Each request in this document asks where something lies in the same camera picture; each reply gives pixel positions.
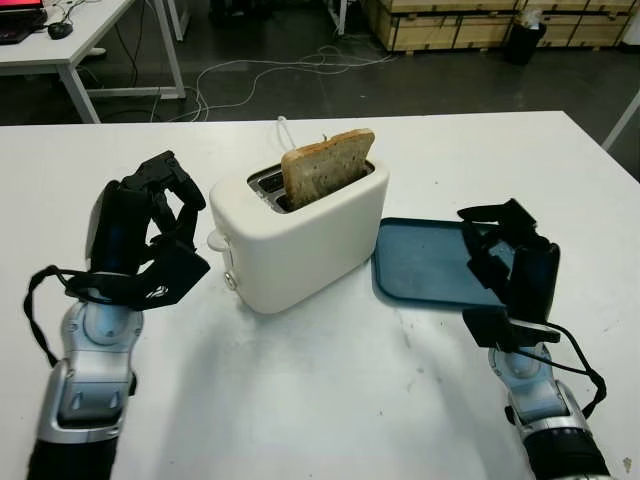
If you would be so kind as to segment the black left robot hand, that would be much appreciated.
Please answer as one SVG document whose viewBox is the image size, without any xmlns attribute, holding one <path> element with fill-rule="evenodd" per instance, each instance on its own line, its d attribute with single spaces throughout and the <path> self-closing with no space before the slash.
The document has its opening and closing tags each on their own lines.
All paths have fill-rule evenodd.
<svg viewBox="0 0 640 480">
<path fill-rule="evenodd" d="M 175 154 L 164 151 L 97 198 L 86 241 L 88 270 L 134 275 L 172 246 L 195 250 L 193 237 L 205 199 Z"/>
</svg>

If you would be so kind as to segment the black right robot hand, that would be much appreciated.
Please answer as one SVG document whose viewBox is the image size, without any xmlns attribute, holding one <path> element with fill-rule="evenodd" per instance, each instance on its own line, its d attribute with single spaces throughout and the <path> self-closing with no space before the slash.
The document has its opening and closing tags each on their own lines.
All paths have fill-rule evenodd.
<svg viewBox="0 0 640 480">
<path fill-rule="evenodd" d="M 508 316 L 547 321 L 555 292 L 560 247 L 537 233 L 537 222 L 515 199 L 458 211 L 470 259 L 468 269 L 490 289 Z"/>
</svg>

